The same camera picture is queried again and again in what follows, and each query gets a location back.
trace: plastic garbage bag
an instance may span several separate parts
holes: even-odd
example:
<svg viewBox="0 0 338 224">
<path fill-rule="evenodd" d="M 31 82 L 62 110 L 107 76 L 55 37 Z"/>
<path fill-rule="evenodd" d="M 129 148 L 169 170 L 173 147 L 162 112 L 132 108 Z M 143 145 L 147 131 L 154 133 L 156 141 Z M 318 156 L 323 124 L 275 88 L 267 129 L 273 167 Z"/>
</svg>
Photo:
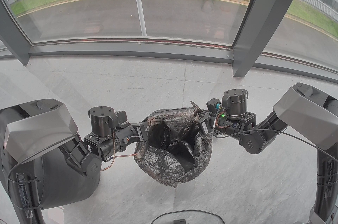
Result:
<svg viewBox="0 0 338 224">
<path fill-rule="evenodd" d="M 193 107 L 157 110 L 147 116 L 148 140 L 134 156 L 139 167 L 161 184 L 177 187 L 195 179 L 208 166 L 212 151 L 212 132 L 205 135 L 198 127 Z M 135 152 L 143 144 L 137 143 Z"/>
</svg>

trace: black cylindrical motor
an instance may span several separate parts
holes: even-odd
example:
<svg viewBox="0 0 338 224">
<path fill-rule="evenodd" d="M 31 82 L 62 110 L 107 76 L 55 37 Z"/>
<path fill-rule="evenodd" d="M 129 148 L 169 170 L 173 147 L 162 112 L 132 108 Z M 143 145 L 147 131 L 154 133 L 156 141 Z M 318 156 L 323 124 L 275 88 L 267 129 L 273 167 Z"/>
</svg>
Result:
<svg viewBox="0 0 338 224">
<path fill-rule="evenodd" d="M 240 117 L 247 112 L 248 92 L 244 89 L 233 89 L 224 92 L 222 106 L 228 117 Z"/>
<path fill-rule="evenodd" d="M 110 107 L 94 107 L 88 111 L 88 116 L 91 120 L 94 136 L 101 138 L 112 136 L 112 130 L 118 123 L 114 109 Z"/>
</svg>

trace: road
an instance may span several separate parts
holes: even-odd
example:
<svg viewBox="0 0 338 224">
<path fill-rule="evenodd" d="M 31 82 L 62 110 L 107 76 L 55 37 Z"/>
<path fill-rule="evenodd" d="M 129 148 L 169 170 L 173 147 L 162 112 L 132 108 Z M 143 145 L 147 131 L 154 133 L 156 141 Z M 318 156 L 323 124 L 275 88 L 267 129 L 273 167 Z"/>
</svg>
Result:
<svg viewBox="0 0 338 224">
<path fill-rule="evenodd" d="M 218 0 L 142 0 L 148 36 L 231 45 L 247 6 Z M 136 0 L 81 0 L 19 18 L 33 41 L 141 36 Z M 338 42 L 284 18 L 265 51 L 338 68 Z"/>
</svg>

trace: robotic arm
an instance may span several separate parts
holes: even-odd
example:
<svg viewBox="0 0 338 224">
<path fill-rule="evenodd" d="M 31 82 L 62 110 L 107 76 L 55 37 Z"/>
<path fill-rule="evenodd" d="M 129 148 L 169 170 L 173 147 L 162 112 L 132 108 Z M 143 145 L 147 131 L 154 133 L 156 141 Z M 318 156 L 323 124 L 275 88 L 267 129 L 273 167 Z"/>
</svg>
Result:
<svg viewBox="0 0 338 224">
<path fill-rule="evenodd" d="M 338 157 L 338 100 L 298 83 L 257 125 L 256 114 L 247 111 L 247 99 L 246 90 L 234 89 L 222 101 L 208 101 L 208 111 L 199 114 L 201 131 L 231 135 L 247 152 L 258 154 L 290 125 Z M 148 123 L 130 124 L 125 111 L 102 106 L 88 115 L 92 132 L 82 141 L 67 108 L 57 100 L 0 110 L 0 181 L 20 223 L 43 224 L 41 209 L 88 198 L 99 183 L 102 162 L 133 142 L 147 140 Z M 320 150 L 317 155 L 317 195 L 309 224 L 336 224 L 338 163 Z"/>
</svg>

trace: white cable label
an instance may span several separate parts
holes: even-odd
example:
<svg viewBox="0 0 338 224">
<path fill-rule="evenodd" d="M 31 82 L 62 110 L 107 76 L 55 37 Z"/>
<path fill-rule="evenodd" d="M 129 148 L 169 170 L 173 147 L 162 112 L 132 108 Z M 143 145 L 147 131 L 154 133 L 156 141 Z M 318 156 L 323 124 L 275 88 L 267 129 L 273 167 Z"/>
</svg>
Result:
<svg viewBox="0 0 338 224">
<path fill-rule="evenodd" d="M 143 141 L 141 128 L 139 126 L 137 126 L 136 129 L 137 129 L 137 133 L 139 134 L 140 140 Z"/>
<path fill-rule="evenodd" d="M 202 122 L 202 127 L 203 127 L 203 129 L 204 129 L 204 133 L 205 133 L 205 134 L 208 134 L 209 131 L 208 131 L 208 128 L 207 128 L 207 126 L 206 126 L 206 124 L 205 124 L 205 121 Z"/>
</svg>

